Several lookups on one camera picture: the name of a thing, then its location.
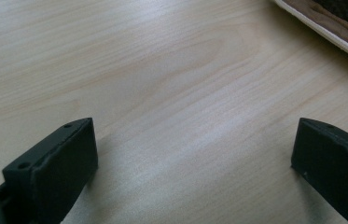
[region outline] small hole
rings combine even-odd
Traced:
[[[22,164],[19,165],[19,169],[25,169],[30,165],[31,165],[31,163],[29,163],[29,162],[23,162]]]

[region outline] black clamp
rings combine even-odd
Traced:
[[[60,223],[97,168],[92,119],[63,125],[3,169],[0,224]]]
[[[292,167],[348,220],[348,133],[300,119]]]

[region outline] wooden table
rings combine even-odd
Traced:
[[[348,54],[270,1],[0,0],[0,184],[86,117],[63,223],[347,223],[290,157],[301,117],[348,132]]]

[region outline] light wood surface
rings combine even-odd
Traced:
[[[348,132],[348,55],[267,0],[0,0],[1,170],[93,117],[63,223],[347,223],[290,169],[300,117]]]

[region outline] wood grain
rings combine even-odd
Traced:
[[[0,1],[0,172],[85,117],[63,223],[347,223],[290,156],[300,117],[348,131],[348,55],[272,2]]]

